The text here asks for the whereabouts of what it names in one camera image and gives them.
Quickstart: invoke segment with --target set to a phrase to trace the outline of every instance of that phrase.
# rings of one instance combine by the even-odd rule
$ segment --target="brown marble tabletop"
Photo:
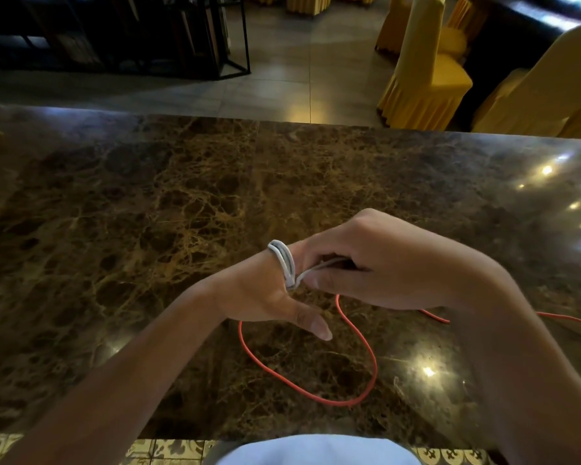
[[[366,207],[486,252],[537,310],[581,317],[581,140],[0,107],[0,432],[29,429],[195,281]],[[333,340],[271,322],[245,326],[247,343],[309,391],[356,396],[364,347],[332,297],[296,294],[326,309]],[[447,325],[342,305],[379,361],[361,405],[300,396],[227,322],[142,436],[494,446]],[[546,324],[581,374],[581,326]]]

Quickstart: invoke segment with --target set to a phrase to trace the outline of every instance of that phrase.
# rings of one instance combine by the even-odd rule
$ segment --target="white rope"
[[[282,266],[282,271],[284,271],[284,284],[286,285],[287,289],[296,289],[301,284],[303,278],[310,272],[316,271],[317,269],[322,269],[327,266],[331,266],[335,263],[339,263],[341,261],[346,261],[348,258],[345,257],[337,257],[332,258],[327,261],[323,261],[320,264],[317,264],[314,267],[302,272],[295,278],[295,261],[292,258],[291,250],[279,240],[273,240],[271,243],[267,245],[273,253],[278,257],[278,261]]]

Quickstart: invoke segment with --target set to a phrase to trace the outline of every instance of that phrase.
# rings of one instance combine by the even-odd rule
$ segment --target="person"
[[[510,464],[581,463],[581,377],[511,276],[488,256],[376,210],[290,245],[304,282],[393,310],[446,306]],[[93,370],[3,458],[8,464],[115,465],[205,338],[224,320],[285,320],[327,341],[314,307],[294,300],[269,250],[186,289]],[[386,439],[305,435],[243,445],[223,465],[417,463]]]

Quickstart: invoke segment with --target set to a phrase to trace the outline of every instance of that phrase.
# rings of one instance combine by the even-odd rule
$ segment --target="floor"
[[[0,434],[0,459],[21,437],[21,434]],[[220,442],[138,439],[131,445],[120,465],[209,465],[206,460],[209,451]],[[224,450],[230,448],[222,444],[220,447]],[[483,450],[411,447],[411,451],[422,465],[493,465]]]
[[[454,7],[447,0],[444,19]],[[318,124],[382,126],[376,104],[395,60],[374,51],[389,0],[333,0],[312,18],[247,4],[252,75],[218,82],[0,70],[0,103]],[[245,64],[238,10],[232,59]]]

